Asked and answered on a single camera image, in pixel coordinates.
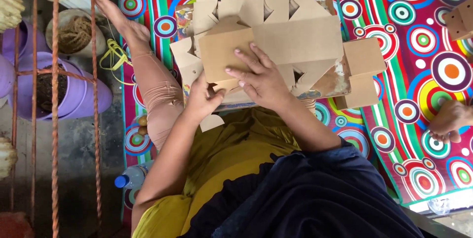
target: brown potato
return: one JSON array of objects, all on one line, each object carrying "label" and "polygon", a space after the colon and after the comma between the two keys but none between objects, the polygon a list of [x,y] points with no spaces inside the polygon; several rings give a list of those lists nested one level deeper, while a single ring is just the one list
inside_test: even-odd
[{"label": "brown potato", "polygon": [[138,118],[138,124],[140,126],[147,126],[148,125],[148,119],[146,118],[146,115],[143,115]]},{"label": "brown potato", "polygon": [[138,128],[138,134],[139,135],[146,135],[148,134],[148,128],[146,126],[140,126]]}]

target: beige leggings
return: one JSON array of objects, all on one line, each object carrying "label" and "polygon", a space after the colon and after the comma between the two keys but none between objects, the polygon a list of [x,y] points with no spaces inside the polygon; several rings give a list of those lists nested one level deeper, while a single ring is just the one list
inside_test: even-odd
[{"label": "beige leggings", "polygon": [[184,110],[180,85],[163,63],[149,52],[132,56],[136,83],[148,112],[148,134],[160,150]]}]

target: soil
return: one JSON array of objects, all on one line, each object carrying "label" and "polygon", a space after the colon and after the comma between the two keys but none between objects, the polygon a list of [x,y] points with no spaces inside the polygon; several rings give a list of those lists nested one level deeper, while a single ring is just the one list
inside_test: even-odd
[{"label": "soil", "polygon": [[59,52],[73,54],[87,47],[92,39],[92,22],[87,17],[74,17],[58,30]]},{"label": "soil", "polygon": [[[45,112],[52,111],[52,73],[39,74],[36,85],[36,105]],[[67,76],[58,75],[58,106],[61,104],[67,90]]]}]

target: woman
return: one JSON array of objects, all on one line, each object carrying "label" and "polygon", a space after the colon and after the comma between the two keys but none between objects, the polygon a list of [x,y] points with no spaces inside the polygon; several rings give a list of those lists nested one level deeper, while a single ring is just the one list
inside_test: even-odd
[{"label": "woman", "polygon": [[228,114],[202,133],[225,91],[209,97],[202,73],[184,109],[149,31],[96,1],[127,42],[160,150],[135,200],[133,237],[422,237],[376,169],[287,90],[256,45],[258,60],[235,50],[252,73],[226,72],[262,108]]}]

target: blue bottle cap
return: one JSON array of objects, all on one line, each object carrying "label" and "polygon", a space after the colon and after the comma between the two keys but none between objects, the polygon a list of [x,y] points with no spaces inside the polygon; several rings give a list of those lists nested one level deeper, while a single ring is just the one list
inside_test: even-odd
[{"label": "blue bottle cap", "polygon": [[130,182],[130,178],[128,177],[128,175],[120,175],[116,177],[115,179],[115,186],[118,188],[122,188],[125,185],[127,185],[129,182]]}]

